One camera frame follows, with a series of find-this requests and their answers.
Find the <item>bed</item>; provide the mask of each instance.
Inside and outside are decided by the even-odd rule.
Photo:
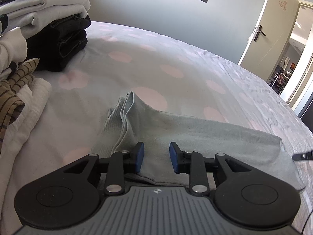
[[[62,73],[35,73],[51,83],[53,91],[15,159],[1,216],[2,235],[21,226],[13,207],[18,189],[90,153],[108,109],[131,90],[157,110],[275,134],[289,155],[313,148],[312,133],[287,104],[238,65],[142,29],[93,22],[86,31],[86,48]],[[313,164],[298,162],[297,167],[306,185],[293,223],[301,230],[313,208]],[[305,234],[312,230],[308,222]]]

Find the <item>beige door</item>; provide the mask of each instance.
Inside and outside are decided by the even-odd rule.
[[[252,38],[238,65],[267,81],[289,40],[298,10],[298,0],[265,0]],[[257,37],[260,26],[266,36],[259,33]]]

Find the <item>black cable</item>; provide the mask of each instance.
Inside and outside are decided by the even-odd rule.
[[[303,228],[302,228],[302,231],[301,231],[301,235],[303,235],[304,228],[306,227],[306,224],[307,224],[308,220],[310,219],[310,216],[312,215],[312,213],[313,213],[313,209],[312,209],[311,213],[309,214],[308,218],[306,219],[306,222],[303,225]]]

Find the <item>ceiling light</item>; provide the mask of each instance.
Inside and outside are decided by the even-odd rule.
[[[301,29],[301,25],[296,21],[295,24]]]

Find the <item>striped garment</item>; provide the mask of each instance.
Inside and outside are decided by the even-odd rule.
[[[7,126],[18,118],[25,106],[16,93],[32,83],[32,73],[38,63],[39,58],[27,60],[8,79],[0,82],[0,153]]]

